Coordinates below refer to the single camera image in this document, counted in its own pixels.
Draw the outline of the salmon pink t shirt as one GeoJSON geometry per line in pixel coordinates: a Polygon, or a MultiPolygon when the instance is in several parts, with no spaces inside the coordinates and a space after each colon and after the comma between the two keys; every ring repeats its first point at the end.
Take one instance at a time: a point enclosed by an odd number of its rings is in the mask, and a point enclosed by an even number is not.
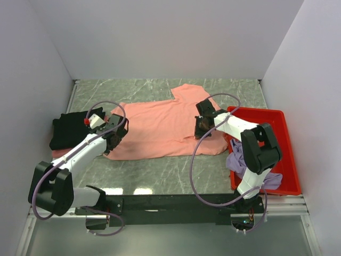
{"type": "Polygon", "coordinates": [[[171,90],[172,100],[120,103],[113,114],[125,115],[128,133],[107,158],[114,161],[166,156],[218,155],[227,149],[222,132],[214,131],[198,150],[194,129],[196,104],[209,94],[198,85],[184,84],[171,90]]]}

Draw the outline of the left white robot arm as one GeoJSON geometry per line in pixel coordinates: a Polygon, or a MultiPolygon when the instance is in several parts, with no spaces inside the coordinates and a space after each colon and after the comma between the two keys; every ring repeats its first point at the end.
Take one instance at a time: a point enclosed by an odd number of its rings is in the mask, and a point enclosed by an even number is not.
{"type": "Polygon", "coordinates": [[[104,190],[87,185],[76,188],[73,178],[96,157],[108,155],[128,133],[129,120],[117,114],[105,121],[93,114],[84,120],[89,133],[85,139],[64,156],[48,163],[40,162],[34,170],[28,202],[52,215],[62,216],[70,208],[88,207],[94,214],[107,209],[104,190]]]}

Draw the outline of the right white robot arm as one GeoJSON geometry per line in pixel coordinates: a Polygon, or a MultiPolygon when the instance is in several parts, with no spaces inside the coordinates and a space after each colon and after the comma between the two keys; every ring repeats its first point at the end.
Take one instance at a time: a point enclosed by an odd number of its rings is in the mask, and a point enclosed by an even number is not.
{"type": "Polygon", "coordinates": [[[199,115],[195,117],[194,137],[198,143],[192,156],[195,157],[200,144],[214,130],[241,142],[246,170],[237,187],[239,196],[234,199],[234,208],[245,213],[252,207],[252,198],[260,192],[267,174],[281,161],[282,151],[269,123],[252,123],[234,116],[240,105],[228,112],[216,110],[210,98],[196,104],[199,115]]]}

